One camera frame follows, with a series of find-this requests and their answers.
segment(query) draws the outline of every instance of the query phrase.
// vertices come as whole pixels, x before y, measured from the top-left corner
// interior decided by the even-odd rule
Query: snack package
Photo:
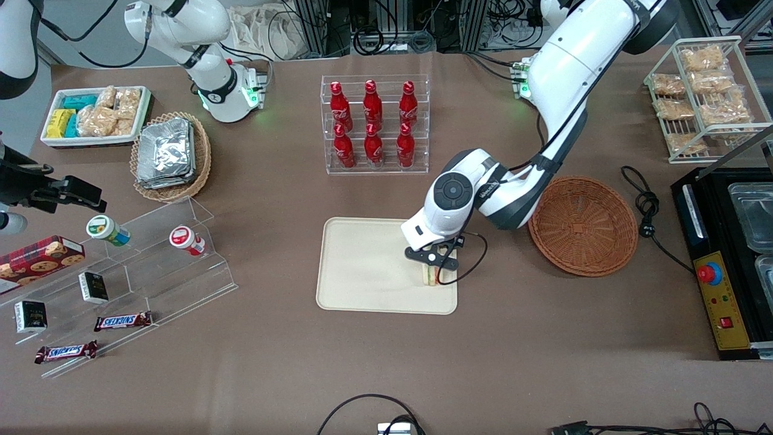
[[[80,110],[88,105],[95,105],[97,103],[96,95],[72,95],[65,97],[62,100],[62,108],[72,108]]]
[[[113,106],[115,106],[115,94],[115,86],[108,86],[103,89],[102,92],[100,92],[99,97],[97,97],[97,107],[109,108],[112,110]]]
[[[716,104],[702,104],[698,107],[705,125],[744,124],[751,122],[745,101],[723,101]]]
[[[689,141],[693,140],[693,138],[695,138],[695,133],[688,133],[685,135],[680,135],[679,133],[670,133],[666,135],[666,143],[668,144],[671,153],[674,153],[679,151]],[[682,151],[682,154],[680,155],[685,156],[687,154],[697,154],[698,152],[706,151],[708,148],[709,147],[706,145],[706,141],[704,141],[703,138],[700,138],[687,149]]]
[[[665,119],[666,121],[679,121],[695,116],[693,107],[688,101],[659,98],[652,105],[655,106],[658,118]]]
[[[134,119],[119,119],[110,132],[111,136],[126,136],[131,134],[131,127],[134,126]]]
[[[700,50],[692,51],[684,49],[679,52],[684,63],[684,69],[687,71],[707,71],[716,70],[725,63],[725,56],[718,45],[711,45]]]
[[[123,87],[115,95],[115,117],[118,119],[134,119],[140,105],[141,92],[132,87]]]
[[[678,74],[658,74],[652,73],[652,88],[655,95],[666,95],[677,97],[686,92],[684,82]]]
[[[46,137],[63,138],[67,131],[67,122],[75,115],[75,109],[56,109],[51,114],[51,121],[46,127]]]
[[[687,74],[687,82],[696,94],[717,94],[735,85],[730,68],[692,72]]]
[[[115,112],[111,108],[98,106],[78,128],[81,136],[103,137],[110,135],[117,123]]]

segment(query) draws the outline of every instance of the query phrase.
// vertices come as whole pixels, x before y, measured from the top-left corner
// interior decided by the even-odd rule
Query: wicker basket
[[[556,178],[529,220],[537,248],[555,265],[580,276],[605,276],[630,261],[636,220],[609,186],[582,176]]]
[[[209,138],[196,117],[188,113],[180,113],[174,111],[172,113],[165,113],[157,118],[153,118],[148,124],[158,124],[160,122],[167,122],[172,118],[185,118],[191,121],[193,124],[193,141],[196,147],[196,179],[191,184],[181,184],[179,186],[163,187],[161,189],[145,189],[135,182],[135,190],[137,190],[143,197],[149,200],[156,200],[161,202],[173,202],[182,197],[192,197],[196,195],[204,183],[206,183],[207,177],[209,177],[209,169],[212,167],[212,149],[209,147]],[[137,150],[139,148],[139,137],[135,139],[134,145],[131,146],[131,160],[129,161],[129,170],[131,175],[137,177]]]

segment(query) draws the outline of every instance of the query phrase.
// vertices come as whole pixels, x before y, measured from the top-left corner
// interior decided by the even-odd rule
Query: white tray
[[[65,97],[69,97],[72,95],[89,95],[89,94],[99,94],[104,89],[103,87],[86,87],[83,89],[65,89],[62,91],[57,91],[56,95],[53,97],[53,102],[51,103],[51,107],[49,108],[49,113],[46,116],[46,123],[43,124],[43,130],[40,132],[40,142],[45,143],[46,145],[52,147],[52,148],[81,148],[81,147],[92,147],[92,146],[112,146],[116,144],[126,144],[130,145],[137,136],[140,134],[140,130],[142,130],[142,125],[145,121],[145,115],[148,113],[148,106],[150,105],[150,97],[151,93],[150,90],[147,89],[145,86],[116,86],[116,87],[131,87],[134,89],[139,89],[141,92],[140,95],[140,105],[137,107],[137,114],[135,115],[135,123],[134,126],[131,128],[131,133],[128,135],[120,135],[120,136],[105,136],[102,138],[47,138],[46,137],[46,128],[48,127],[48,124],[51,122],[51,116],[53,115],[53,111],[62,108],[62,101]]]
[[[453,313],[456,283],[422,283],[421,263],[404,255],[403,222],[331,217],[322,236],[317,305],[325,310]],[[444,279],[455,278],[456,272],[444,271]]]

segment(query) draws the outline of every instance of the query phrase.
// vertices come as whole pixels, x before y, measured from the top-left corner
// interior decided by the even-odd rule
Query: coca-cola bottle
[[[400,135],[397,136],[397,160],[401,168],[409,168],[414,164],[414,149],[416,142],[410,133],[410,124],[400,124]]]
[[[341,160],[341,164],[345,168],[353,168],[356,165],[354,160],[354,148],[352,147],[352,140],[346,135],[344,127],[341,124],[336,124],[333,127],[335,133],[335,139],[333,139],[333,146],[335,147],[335,154]]]
[[[365,82],[363,109],[365,110],[365,123],[373,124],[376,127],[376,131],[380,131],[383,123],[383,110],[381,108],[381,97],[376,93],[376,82],[373,80]]]
[[[419,103],[414,95],[414,82],[403,83],[403,97],[400,99],[400,124],[408,123],[411,127],[416,124],[416,116]]]
[[[346,100],[341,84],[334,81],[330,84],[330,110],[333,112],[333,119],[336,124],[343,125],[345,132],[351,132],[354,126],[352,122],[352,112],[349,110],[349,101]]]
[[[380,168],[384,164],[381,138],[374,124],[365,126],[365,154],[368,156],[368,164],[373,169]]]

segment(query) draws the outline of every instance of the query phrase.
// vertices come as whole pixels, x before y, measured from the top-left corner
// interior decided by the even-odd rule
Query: bread roll in plastic bag
[[[698,107],[705,125],[744,124],[751,122],[749,109],[745,101],[723,101],[715,104],[702,104]]]
[[[695,138],[695,133],[690,133],[686,135],[680,135],[679,133],[669,133],[666,135],[666,143],[669,145],[669,148],[671,149],[671,153],[678,152],[683,146],[687,145],[687,143]],[[703,138],[700,138],[695,141],[691,146],[687,147],[682,153],[681,156],[685,156],[686,154],[697,154],[698,152],[706,151],[709,147],[706,145],[706,141],[703,140]]]
[[[91,115],[83,121],[78,132],[82,137],[108,136],[113,132],[116,122],[117,119],[115,118],[115,111],[113,111],[113,109],[96,107],[91,112]]]
[[[132,87],[122,87],[115,95],[115,117],[118,119],[134,119],[140,105],[141,92]]]
[[[730,68],[694,71],[687,74],[687,81],[690,83],[690,89],[696,94],[717,94],[735,85]]]
[[[115,86],[108,86],[103,89],[99,97],[97,97],[97,107],[113,110],[113,106],[115,106],[115,93]]]
[[[725,63],[725,56],[718,45],[711,45],[700,50],[684,49],[679,54],[682,57],[684,69],[687,71],[716,70]]]
[[[655,95],[677,97],[686,92],[682,78],[677,74],[652,73],[652,88]]]
[[[655,112],[658,118],[666,121],[679,121],[680,119],[690,119],[695,116],[695,111],[688,101],[667,100],[660,98],[652,103],[655,106]]]

